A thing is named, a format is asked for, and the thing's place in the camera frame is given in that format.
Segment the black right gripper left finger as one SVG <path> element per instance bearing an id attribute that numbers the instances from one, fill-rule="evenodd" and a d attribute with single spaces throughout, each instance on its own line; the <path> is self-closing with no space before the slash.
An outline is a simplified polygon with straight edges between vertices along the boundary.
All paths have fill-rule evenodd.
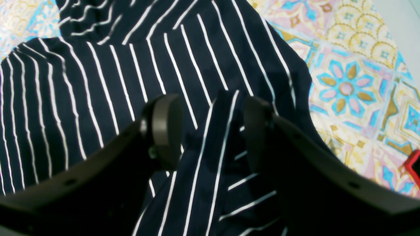
<path id="1" fill-rule="evenodd" d="M 1 197 L 1 235 L 130 236 L 153 173 L 177 169 L 181 138 L 180 96 L 149 101 L 138 120 L 86 161 Z"/>

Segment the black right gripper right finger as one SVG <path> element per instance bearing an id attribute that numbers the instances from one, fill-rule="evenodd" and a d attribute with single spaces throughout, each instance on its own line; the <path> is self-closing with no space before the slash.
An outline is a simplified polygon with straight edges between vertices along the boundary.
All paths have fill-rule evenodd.
<path id="1" fill-rule="evenodd" d="M 291 236 L 418 236 L 419 200 L 360 176 L 258 97 L 247 97 L 251 171 L 277 191 Z"/>

